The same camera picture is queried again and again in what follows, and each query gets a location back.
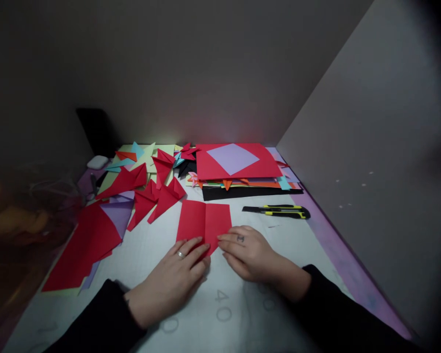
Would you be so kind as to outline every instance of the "right hand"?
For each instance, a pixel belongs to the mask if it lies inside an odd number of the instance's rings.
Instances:
[[[227,263],[242,279],[272,284],[292,302],[307,293],[310,275],[275,252],[259,231],[250,226],[232,227],[218,239]]]

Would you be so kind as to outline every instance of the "finger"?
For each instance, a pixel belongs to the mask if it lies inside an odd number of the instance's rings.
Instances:
[[[193,281],[197,281],[198,279],[202,278],[204,275],[204,272],[206,272],[206,270],[209,266],[211,266],[211,257],[210,256],[205,257],[200,262],[198,262],[196,265],[194,265],[193,268],[190,270],[191,277],[193,278]]]
[[[196,249],[191,251],[188,256],[183,260],[183,265],[188,266],[188,268],[191,268],[196,261],[203,255],[209,248],[211,247],[211,244],[206,243],[203,245],[198,246]]]
[[[188,298],[191,298],[199,289],[199,287],[205,282],[207,281],[206,277],[201,277],[199,278],[191,287],[190,291],[188,292]]]
[[[240,260],[244,260],[246,254],[246,248],[238,243],[229,242],[229,241],[219,241],[219,248],[234,255],[236,258]]]
[[[235,226],[229,229],[227,233],[233,233],[233,234],[239,234],[245,236],[245,235],[249,235],[252,230],[254,229],[250,226]]]
[[[217,237],[219,240],[230,241],[245,246],[248,243],[248,237],[239,234],[221,234]]]
[[[234,270],[236,274],[238,274],[244,280],[250,280],[250,272],[243,262],[227,252],[224,252],[222,255],[225,257],[227,263],[230,267],[232,267],[232,270]]]
[[[180,241],[177,241],[177,242],[175,243],[175,245],[173,245],[173,246],[171,247],[171,249],[168,250],[168,253],[165,255],[165,257],[169,257],[169,256],[171,256],[171,255],[175,255],[175,254],[180,250],[180,248],[182,247],[182,245],[183,245],[184,243],[186,243],[186,239],[184,239],[184,240],[180,240]]]
[[[181,252],[183,255],[187,256],[190,253],[191,249],[201,241],[202,241],[202,237],[196,237],[190,239],[186,242],[186,244],[183,244],[183,246],[178,251]]]

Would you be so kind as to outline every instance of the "left hand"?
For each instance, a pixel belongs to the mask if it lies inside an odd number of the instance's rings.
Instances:
[[[124,295],[132,316],[141,328],[147,329],[178,312],[206,281],[203,275],[211,264],[211,258],[197,260],[210,244],[191,251],[201,240],[202,237],[198,237],[176,242],[146,280]],[[186,257],[181,258],[178,251]]]

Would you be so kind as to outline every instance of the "printed number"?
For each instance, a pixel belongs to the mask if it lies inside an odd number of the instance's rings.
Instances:
[[[47,348],[50,346],[49,342],[42,342],[42,343],[38,343],[37,345],[32,346],[30,349],[28,349],[26,351],[26,353],[37,353],[37,352],[42,352],[43,349]]]
[[[51,332],[57,329],[57,322],[54,321],[51,327],[48,328],[40,328],[38,329],[38,333]]]
[[[224,299],[229,299],[229,296],[227,294],[225,294],[223,291],[220,291],[218,289],[217,290],[217,298],[215,298],[214,300],[220,303]]]
[[[263,308],[265,308],[266,311],[273,311],[276,309],[276,303],[273,299],[265,299],[263,301]]]
[[[265,294],[267,291],[268,288],[264,284],[262,283],[258,284],[258,292],[260,292],[261,294]]]
[[[227,306],[223,306],[217,310],[216,316],[220,322],[229,321],[232,317],[232,310],[230,310]]]
[[[162,331],[164,333],[173,333],[178,329],[178,319],[177,318],[171,318],[163,322],[162,324]]]

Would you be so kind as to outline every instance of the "red paper triangle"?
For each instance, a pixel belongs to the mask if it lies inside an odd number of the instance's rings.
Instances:
[[[134,188],[145,186],[147,184],[147,165],[145,163],[130,172],[132,175],[136,176]]]
[[[147,222],[152,224],[153,221],[164,214],[165,211],[167,211],[185,195],[186,192],[178,182],[177,178],[173,178],[168,186],[162,185],[157,207],[154,209]]]
[[[163,159],[152,157],[155,168],[157,169],[157,189],[161,189],[165,184],[168,175],[172,171],[173,163],[167,162]]]
[[[137,162],[137,155],[134,152],[116,151],[116,156],[118,156],[120,160],[129,158],[129,159],[133,160],[134,162]]]
[[[185,144],[185,145],[183,146],[183,148],[181,149],[181,151],[182,151],[182,152],[187,152],[187,151],[190,150],[190,147],[191,147],[191,142],[188,142],[187,144]]]
[[[157,201],[149,199],[142,195],[142,192],[138,192],[134,194],[135,201],[135,211],[132,216],[129,225],[127,226],[127,230],[132,231],[136,225],[140,223],[140,221],[150,212],[151,209],[156,205]]]
[[[175,157],[169,155],[168,153],[162,151],[161,149],[158,149],[157,157],[165,162],[169,162],[173,165],[175,162]]]
[[[113,184],[107,188],[102,193],[98,194],[96,199],[105,199],[117,194],[120,194],[124,191],[129,191],[134,189],[134,182],[136,181],[136,177],[131,174],[126,168],[121,168],[121,171],[118,173],[118,176],[113,181]]]

